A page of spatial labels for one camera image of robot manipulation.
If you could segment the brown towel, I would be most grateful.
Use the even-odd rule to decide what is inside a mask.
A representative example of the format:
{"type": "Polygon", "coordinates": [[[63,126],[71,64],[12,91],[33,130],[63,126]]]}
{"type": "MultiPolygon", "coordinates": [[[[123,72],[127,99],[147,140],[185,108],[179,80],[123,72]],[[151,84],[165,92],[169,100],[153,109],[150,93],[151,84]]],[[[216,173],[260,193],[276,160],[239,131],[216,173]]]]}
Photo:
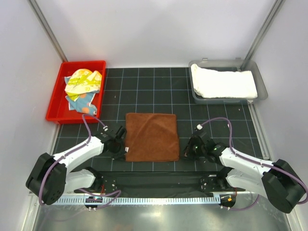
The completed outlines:
{"type": "Polygon", "coordinates": [[[127,162],[171,162],[180,158],[177,116],[127,113],[127,162]]]}

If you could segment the white towel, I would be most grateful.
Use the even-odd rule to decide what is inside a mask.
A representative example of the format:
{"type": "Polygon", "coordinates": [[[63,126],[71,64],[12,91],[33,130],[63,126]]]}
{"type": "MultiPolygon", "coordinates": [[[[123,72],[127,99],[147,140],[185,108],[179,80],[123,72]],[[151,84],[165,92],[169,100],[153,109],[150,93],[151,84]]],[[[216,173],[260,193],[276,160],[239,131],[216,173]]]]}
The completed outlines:
{"type": "Polygon", "coordinates": [[[221,72],[192,64],[191,73],[194,92],[202,98],[257,98],[257,88],[251,71],[221,72]]]}

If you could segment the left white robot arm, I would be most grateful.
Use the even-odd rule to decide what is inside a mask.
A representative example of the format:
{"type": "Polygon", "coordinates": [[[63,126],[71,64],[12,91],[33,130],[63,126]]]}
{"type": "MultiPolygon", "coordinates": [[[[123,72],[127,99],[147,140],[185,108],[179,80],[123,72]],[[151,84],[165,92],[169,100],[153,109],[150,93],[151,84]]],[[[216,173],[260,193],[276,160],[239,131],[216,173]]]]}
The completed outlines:
{"type": "Polygon", "coordinates": [[[103,153],[111,153],[114,159],[123,158],[128,151],[123,139],[126,132],[123,126],[116,130],[104,127],[102,132],[66,151],[54,155],[43,153],[37,159],[26,187],[46,205],[54,204],[64,193],[75,190],[100,191],[103,187],[101,173],[92,167],[80,171],[75,168],[103,153]]]}

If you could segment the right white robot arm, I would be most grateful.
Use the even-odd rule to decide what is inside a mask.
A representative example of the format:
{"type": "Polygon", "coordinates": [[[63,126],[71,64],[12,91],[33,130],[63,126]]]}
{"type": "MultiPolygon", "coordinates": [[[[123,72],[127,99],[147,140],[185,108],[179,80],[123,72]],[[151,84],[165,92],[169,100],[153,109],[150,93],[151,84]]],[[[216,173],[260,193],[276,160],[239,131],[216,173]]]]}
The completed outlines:
{"type": "Polygon", "coordinates": [[[249,156],[214,142],[205,131],[198,130],[190,137],[184,156],[191,160],[203,157],[222,166],[215,178],[201,179],[204,192],[243,189],[268,199],[276,209],[289,214],[308,191],[286,161],[271,162],[249,156]]]}

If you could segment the yellow green patterned towel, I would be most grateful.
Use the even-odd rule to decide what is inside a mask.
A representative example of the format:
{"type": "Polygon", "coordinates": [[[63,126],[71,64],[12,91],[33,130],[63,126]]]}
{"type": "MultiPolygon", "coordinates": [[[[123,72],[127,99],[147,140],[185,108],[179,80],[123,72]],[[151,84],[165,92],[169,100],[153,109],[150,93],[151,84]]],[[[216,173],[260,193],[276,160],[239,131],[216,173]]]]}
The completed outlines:
{"type": "Polygon", "coordinates": [[[76,101],[82,94],[100,91],[102,78],[98,71],[78,69],[71,76],[64,78],[66,83],[64,90],[71,100],[76,101]]]}

